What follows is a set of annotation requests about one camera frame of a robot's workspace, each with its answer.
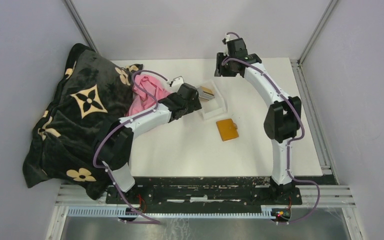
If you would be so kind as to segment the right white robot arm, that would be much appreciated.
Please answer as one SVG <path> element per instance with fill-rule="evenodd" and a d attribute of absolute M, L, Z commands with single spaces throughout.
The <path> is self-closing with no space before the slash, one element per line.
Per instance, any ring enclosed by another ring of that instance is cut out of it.
<path fill-rule="evenodd" d="M 257 54 L 250 54 L 243 38 L 231 38 L 227 33 L 222 40 L 225 52 L 216 55 L 216 77 L 240 75 L 249 82 L 268 107 L 263 128 L 272 143 L 273 168 L 269 182 L 269 199 L 282 204 L 289 198 L 295 185 L 291 172 L 291 145 L 300 140 L 298 131 L 305 133 L 301 120 L 302 101 L 290 96 L 271 78 Z"/>

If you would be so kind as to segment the yellow leather card holder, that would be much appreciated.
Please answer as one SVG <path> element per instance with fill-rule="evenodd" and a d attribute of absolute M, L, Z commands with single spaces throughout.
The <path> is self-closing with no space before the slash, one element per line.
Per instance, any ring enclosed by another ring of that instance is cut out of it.
<path fill-rule="evenodd" d="M 239 137 L 238 127 L 231 118 L 217 121 L 216 126 L 223 142 Z"/>

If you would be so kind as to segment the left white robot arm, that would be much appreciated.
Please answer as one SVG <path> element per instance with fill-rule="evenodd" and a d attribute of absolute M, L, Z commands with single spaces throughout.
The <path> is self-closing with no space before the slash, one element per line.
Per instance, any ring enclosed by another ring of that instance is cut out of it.
<path fill-rule="evenodd" d="M 158 100 L 146 110 L 103 122 L 93 143 L 92 163 L 96 168 L 105 170 L 123 202 L 132 203 L 138 195 L 130 168 L 134 139 L 201 108 L 198 90 L 183 83 L 177 92 Z"/>

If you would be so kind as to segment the stack of credit cards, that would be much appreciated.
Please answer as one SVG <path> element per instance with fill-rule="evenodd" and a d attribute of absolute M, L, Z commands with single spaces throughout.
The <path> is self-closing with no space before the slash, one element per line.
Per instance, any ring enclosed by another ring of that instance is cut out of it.
<path fill-rule="evenodd" d="M 215 98 L 215 94 L 213 93 L 213 91 L 207 87 L 199 86 L 197 88 L 197 91 L 198 91 L 198 97 L 201 100 L 210 101 Z"/>

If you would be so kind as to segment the white plastic tray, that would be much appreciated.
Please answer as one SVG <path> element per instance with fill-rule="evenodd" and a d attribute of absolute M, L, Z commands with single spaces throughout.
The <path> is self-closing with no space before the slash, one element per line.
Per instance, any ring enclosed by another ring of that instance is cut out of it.
<path fill-rule="evenodd" d="M 210 120 L 215 117 L 219 117 L 221 115 L 228 113 L 227 101 L 223 97 L 221 91 L 218 86 L 215 84 L 213 80 L 209 80 L 201 83 L 198 87 L 203 86 L 212 90 L 215 95 L 215 98 L 212 100 L 202 100 L 199 98 L 202 109 L 200 113 L 204 120 Z"/>

